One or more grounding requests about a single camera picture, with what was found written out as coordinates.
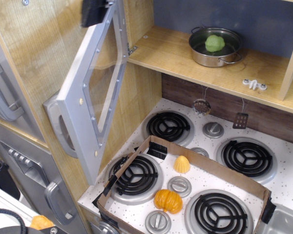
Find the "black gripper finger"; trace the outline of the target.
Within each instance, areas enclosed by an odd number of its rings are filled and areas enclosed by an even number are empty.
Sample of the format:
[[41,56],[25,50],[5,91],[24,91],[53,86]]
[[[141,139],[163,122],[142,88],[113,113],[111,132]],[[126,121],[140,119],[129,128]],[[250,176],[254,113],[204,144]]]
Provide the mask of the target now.
[[102,23],[111,5],[112,2],[109,0],[83,0],[81,26],[83,28],[88,28]]

